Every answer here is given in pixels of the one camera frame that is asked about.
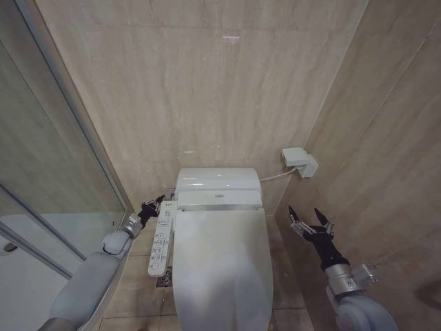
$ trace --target shower enclosure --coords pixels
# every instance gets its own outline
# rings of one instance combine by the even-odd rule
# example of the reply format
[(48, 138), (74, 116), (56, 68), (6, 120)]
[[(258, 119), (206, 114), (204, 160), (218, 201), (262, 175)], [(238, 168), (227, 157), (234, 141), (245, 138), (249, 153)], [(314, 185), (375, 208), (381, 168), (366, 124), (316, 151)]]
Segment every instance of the shower enclosure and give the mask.
[(33, 10), (0, 3), (0, 330), (41, 326), (81, 262), (132, 212)]

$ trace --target white cable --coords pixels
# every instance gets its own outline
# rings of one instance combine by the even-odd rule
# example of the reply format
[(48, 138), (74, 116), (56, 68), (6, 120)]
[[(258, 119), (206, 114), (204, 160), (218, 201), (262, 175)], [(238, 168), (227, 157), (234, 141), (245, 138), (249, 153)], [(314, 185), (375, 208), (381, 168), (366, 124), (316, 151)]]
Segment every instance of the white cable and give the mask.
[(275, 178), (278, 178), (278, 177), (286, 176), (287, 174), (291, 174), (294, 171), (296, 171), (295, 167), (292, 168), (289, 172), (284, 172), (283, 174), (277, 174), (276, 176), (273, 176), (273, 177), (262, 178), (260, 181), (269, 181), (271, 179), (275, 179)]

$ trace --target tile floor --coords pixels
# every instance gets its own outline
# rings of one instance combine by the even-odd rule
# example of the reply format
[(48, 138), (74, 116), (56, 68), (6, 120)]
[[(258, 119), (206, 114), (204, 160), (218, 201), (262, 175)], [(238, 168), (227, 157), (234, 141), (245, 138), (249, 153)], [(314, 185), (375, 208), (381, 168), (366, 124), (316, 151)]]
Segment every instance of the tile floor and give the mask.
[[(156, 219), (151, 219), (134, 242), (123, 276), (99, 331), (179, 331), (172, 288), (156, 288), (147, 275)], [(313, 331), (296, 276), (292, 270), (276, 220), (267, 217), (274, 273), (271, 331)]]

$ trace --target wall outlet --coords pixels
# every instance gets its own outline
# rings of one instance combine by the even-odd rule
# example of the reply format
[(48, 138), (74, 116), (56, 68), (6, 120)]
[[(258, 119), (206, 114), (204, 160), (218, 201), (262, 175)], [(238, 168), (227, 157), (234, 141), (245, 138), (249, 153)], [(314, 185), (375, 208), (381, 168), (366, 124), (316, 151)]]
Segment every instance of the wall outlet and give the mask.
[(287, 167), (296, 167), (302, 178), (312, 177), (318, 168), (316, 160), (301, 147), (283, 148)]

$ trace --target marble wall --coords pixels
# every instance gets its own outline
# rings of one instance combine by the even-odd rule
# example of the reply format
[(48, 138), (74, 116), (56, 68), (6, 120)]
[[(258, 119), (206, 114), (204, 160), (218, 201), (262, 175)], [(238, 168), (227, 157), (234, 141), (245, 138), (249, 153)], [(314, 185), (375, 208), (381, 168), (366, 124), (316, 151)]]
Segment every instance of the marble wall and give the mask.
[[(286, 171), (367, 0), (36, 0), (135, 210), (182, 167)], [(289, 177), (263, 184), (273, 214)]]
[(371, 0), (306, 143), (319, 169), (293, 176), (276, 220), (315, 330), (334, 314), (310, 244), (289, 231), (287, 205), (336, 224), (358, 265), (378, 264), (369, 289), (400, 330), (441, 324), (441, 3)]

